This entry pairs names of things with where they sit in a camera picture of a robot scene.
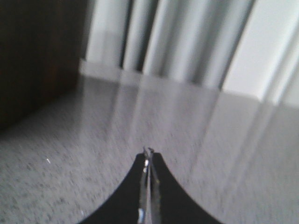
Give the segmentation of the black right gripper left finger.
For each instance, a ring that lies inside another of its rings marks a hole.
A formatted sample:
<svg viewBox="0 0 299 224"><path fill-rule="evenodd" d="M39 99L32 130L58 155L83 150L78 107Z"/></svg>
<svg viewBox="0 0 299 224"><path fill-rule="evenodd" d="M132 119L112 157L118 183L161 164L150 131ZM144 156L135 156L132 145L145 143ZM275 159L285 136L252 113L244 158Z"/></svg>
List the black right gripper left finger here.
<svg viewBox="0 0 299 224"><path fill-rule="evenodd" d="M84 224L143 224L148 195L149 153L137 154L132 167L114 193Z"/></svg>

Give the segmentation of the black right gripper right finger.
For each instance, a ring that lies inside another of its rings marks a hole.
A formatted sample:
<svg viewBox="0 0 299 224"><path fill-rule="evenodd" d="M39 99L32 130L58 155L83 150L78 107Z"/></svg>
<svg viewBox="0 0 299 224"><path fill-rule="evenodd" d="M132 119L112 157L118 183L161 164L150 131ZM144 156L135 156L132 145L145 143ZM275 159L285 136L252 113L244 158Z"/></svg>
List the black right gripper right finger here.
<svg viewBox="0 0 299 224"><path fill-rule="evenodd" d="M149 151L150 206L153 224L219 224L182 188L161 153Z"/></svg>

